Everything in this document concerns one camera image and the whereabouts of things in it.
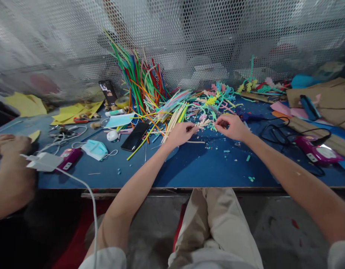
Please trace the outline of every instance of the leg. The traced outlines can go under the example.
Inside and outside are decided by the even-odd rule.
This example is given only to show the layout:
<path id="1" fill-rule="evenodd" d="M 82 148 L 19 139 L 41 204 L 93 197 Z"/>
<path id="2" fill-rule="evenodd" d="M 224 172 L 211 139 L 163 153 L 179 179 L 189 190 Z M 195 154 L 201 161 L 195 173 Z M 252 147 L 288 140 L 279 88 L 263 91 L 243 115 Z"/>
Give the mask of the leg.
<path id="1" fill-rule="evenodd" d="M 212 238 L 226 252 L 233 253 L 256 268 L 262 260 L 239 201 L 232 188 L 204 189 L 208 224 Z"/>
<path id="2" fill-rule="evenodd" d="M 169 258 L 169 266 L 179 254 L 202 248 L 209 237 L 207 203 L 202 191 L 194 189 L 187 204 L 181 230 L 175 244 L 175 252 Z"/>

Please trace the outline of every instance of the face mask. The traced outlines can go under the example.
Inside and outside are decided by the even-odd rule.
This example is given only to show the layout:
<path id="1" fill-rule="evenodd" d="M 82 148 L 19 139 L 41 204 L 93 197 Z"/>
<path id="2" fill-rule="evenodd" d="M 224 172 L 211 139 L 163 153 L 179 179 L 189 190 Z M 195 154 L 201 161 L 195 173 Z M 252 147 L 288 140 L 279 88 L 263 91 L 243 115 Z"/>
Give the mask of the face mask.
<path id="1" fill-rule="evenodd" d="M 89 139 L 81 148 L 86 152 L 86 154 L 98 161 L 108 155 L 108 150 L 105 145 L 99 141 Z"/>

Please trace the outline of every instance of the perforated metal mesh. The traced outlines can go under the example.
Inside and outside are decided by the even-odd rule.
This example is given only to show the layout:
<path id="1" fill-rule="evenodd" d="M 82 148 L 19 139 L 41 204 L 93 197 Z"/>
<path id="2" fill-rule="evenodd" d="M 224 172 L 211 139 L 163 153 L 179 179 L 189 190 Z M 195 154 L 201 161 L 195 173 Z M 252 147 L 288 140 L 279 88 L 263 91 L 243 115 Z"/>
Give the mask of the perforated metal mesh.
<path id="1" fill-rule="evenodd" d="M 0 94 L 53 103 L 123 93 L 102 31 L 163 67 L 169 89 L 291 78 L 345 58 L 345 0 L 2 0 Z"/>

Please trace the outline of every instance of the forearm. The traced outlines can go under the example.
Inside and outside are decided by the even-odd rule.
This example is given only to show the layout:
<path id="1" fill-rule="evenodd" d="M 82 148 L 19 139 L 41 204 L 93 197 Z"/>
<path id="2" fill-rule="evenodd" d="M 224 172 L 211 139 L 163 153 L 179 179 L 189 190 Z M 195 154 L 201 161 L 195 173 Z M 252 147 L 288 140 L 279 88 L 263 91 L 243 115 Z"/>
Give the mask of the forearm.
<path id="1" fill-rule="evenodd" d="M 345 240 L 345 202 L 307 170 L 250 135 L 244 141 L 263 161 L 285 191 L 319 226 L 329 243 Z"/>
<path id="2" fill-rule="evenodd" d="M 98 230 L 98 250 L 112 246 L 127 250 L 131 221 L 172 150 L 173 148 L 163 144 L 119 191 Z M 86 257 L 91 255 L 93 250 L 92 243 Z"/>
<path id="3" fill-rule="evenodd" d="M 34 197 L 35 174 L 26 165 L 27 161 L 18 154 L 1 159 L 0 219 L 21 209 Z"/>

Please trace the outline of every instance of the blue table surface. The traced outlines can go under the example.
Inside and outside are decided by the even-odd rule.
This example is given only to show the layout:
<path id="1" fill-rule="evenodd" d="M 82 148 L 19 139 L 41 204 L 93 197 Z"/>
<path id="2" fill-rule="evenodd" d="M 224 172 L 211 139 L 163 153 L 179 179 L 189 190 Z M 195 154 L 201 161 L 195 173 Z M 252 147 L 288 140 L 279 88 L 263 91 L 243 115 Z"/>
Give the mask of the blue table surface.
<path id="1" fill-rule="evenodd" d="M 267 103 L 252 103 L 241 100 L 239 97 L 236 103 L 244 103 L 245 112 L 253 114 L 263 114 L 266 118 L 274 118 L 271 115 L 272 109 Z M 58 114 L 58 109 L 48 115 L 40 115 L 31 118 L 17 118 L 5 126 L 15 121 L 23 120 L 2 133 L 13 133 L 15 135 L 29 135 L 36 130 L 41 130 L 38 139 L 40 148 L 52 142 L 49 138 L 48 131 L 51 126 L 52 116 Z M 270 124 L 281 124 L 282 120 L 249 122 L 248 125 L 254 134 L 259 135 L 263 128 Z M 88 128 L 85 134 L 73 142 L 81 141 L 95 131 Z M 290 128 L 284 128 L 286 134 L 294 133 Z M 128 151 L 120 149 L 121 144 L 127 135 L 121 136 L 120 142 L 109 142 L 106 139 L 106 133 L 100 132 L 90 139 L 102 141 L 108 151 L 118 149 L 118 154 L 109 156 L 104 161 L 97 161 L 87 154 L 83 154 L 82 158 L 68 172 L 75 177 L 85 181 L 91 188 L 121 188 L 129 180 L 129 178 L 144 164 L 145 145 L 130 159 L 127 158 L 131 154 Z M 273 178 L 267 167 L 262 161 L 243 143 L 236 145 L 236 141 L 225 138 L 222 134 L 206 129 L 194 135 L 192 141 L 205 141 L 207 144 L 186 143 L 175 149 L 167 158 L 161 168 L 153 187 L 155 188 L 202 188 L 202 187 L 243 187 L 243 188 L 275 188 L 280 184 Z M 147 146 L 146 159 L 148 160 L 158 148 L 154 148 L 160 144 L 161 137 L 155 143 Z M 71 143 L 62 147 L 57 155 L 60 155 L 64 149 L 70 148 Z M 282 146 L 270 144 L 278 151 L 282 150 Z M 56 151 L 52 147 L 48 152 Z M 284 148 L 283 153 L 299 165 L 303 166 L 311 172 L 318 173 L 318 170 L 310 164 L 307 157 L 297 147 Z M 325 176 L 320 179 L 331 187 L 345 187 L 345 170 L 338 164 L 324 168 Z M 248 177 L 255 177 L 251 182 Z M 42 189 L 77 189 L 85 188 L 81 183 L 59 173 L 42 173 L 39 174 L 38 187 Z"/>

